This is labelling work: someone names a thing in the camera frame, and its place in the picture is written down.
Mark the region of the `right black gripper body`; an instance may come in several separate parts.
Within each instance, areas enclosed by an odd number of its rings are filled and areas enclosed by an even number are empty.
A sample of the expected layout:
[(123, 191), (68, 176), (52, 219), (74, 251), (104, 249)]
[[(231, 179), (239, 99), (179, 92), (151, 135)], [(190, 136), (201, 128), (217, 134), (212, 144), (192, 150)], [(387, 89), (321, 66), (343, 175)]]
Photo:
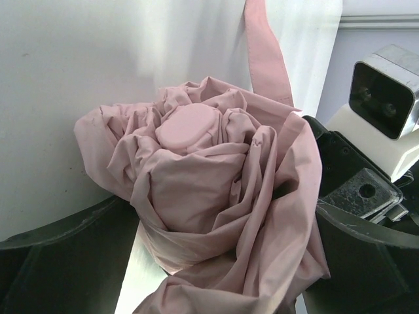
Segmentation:
[(282, 229), (417, 229), (418, 166), (405, 183), (390, 178), (337, 131), (301, 118), (303, 133), (282, 162), (274, 222)]

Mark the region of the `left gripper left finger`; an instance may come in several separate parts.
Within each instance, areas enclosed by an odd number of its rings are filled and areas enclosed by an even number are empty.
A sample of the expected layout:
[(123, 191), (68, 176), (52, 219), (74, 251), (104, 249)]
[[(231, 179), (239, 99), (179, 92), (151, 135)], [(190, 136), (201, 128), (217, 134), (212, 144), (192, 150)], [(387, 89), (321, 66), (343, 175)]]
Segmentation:
[(114, 313), (136, 236), (116, 196), (1, 242), (2, 313)]

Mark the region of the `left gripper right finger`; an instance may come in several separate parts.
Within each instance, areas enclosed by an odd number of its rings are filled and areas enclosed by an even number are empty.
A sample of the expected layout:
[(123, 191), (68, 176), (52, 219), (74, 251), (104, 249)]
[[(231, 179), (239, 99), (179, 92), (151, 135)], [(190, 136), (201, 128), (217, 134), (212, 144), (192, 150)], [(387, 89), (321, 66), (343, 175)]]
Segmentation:
[(308, 313), (417, 313), (418, 217), (392, 227), (319, 203), (330, 271), (303, 296)]

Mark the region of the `pink folding umbrella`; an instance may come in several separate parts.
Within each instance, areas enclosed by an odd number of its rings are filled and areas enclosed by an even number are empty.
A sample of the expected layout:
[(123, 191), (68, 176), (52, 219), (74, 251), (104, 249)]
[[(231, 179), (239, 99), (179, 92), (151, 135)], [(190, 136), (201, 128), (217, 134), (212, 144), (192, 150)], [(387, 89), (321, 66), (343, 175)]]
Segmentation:
[(135, 208), (168, 273), (137, 313), (294, 313), (330, 276), (314, 134), (293, 105), (264, 1), (247, 1), (244, 20), (252, 91), (208, 77), (75, 124), (86, 173)]

